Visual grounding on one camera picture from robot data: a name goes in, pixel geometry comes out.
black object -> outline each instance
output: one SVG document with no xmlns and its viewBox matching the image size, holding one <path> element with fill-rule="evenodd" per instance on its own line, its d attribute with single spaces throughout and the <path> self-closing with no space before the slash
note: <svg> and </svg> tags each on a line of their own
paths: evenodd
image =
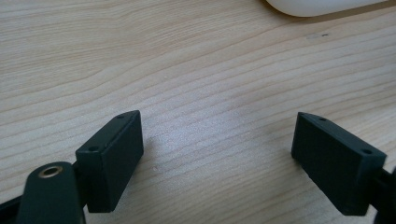
<svg viewBox="0 0 396 224">
<path fill-rule="evenodd" d="M 143 155 L 139 111 L 116 116 L 76 151 L 30 173 L 21 197 L 0 205 L 0 223 L 85 223 L 82 208 L 115 209 Z"/>
<path fill-rule="evenodd" d="M 387 155 L 333 122 L 299 113 L 291 155 L 346 216 L 364 216 L 369 204 L 375 223 L 396 223 L 396 169 L 382 167 Z"/>
</svg>

white rounded object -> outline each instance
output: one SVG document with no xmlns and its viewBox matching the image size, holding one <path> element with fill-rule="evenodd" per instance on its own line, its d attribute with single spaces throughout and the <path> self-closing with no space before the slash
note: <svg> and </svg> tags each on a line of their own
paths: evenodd
<svg viewBox="0 0 396 224">
<path fill-rule="evenodd" d="M 297 17 L 313 17 L 364 7 L 387 0 L 267 0 L 277 10 Z"/>
</svg>

wood grain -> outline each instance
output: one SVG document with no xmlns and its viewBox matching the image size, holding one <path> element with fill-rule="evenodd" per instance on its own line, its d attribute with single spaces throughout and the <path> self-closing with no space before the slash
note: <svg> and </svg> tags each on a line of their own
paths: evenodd
<svg viewBox="0 0 396 224">
<path fill-rule="evenodd" d="M 89 223 L 372 223 L 336 211 L 290 146 L 305 111 L 396 166 L 394 4 L 310 19 L 260 0 L 0 5 L 0 202 L 139 109 L 145 155 Z"/>
</svg>

white object's edge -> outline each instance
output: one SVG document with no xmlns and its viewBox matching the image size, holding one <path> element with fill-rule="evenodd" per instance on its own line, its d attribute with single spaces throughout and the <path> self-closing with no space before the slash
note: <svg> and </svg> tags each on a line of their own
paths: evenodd
<svg viewBox="0 0 396 224">
<path fill-rule="evenodd" d="M 277 10 L 296 17 L 314 17 L 388 0 L 267 0 Z"/>
</svg>

wooden table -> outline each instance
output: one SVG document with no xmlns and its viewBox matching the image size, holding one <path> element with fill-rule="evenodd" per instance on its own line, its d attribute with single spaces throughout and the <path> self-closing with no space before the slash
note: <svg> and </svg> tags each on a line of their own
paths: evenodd
<svg viewBox="0 0 396 224">
<path fill-rule="evenodd" d="M 0 3 L 0 202 L 113 116 L 145 155 L 89 223 L 372 223 L 343 217 L 291 158 L 298 111 L 396 165 L 396 4 L 294 18 L 260 0 Z"/>
</svg>

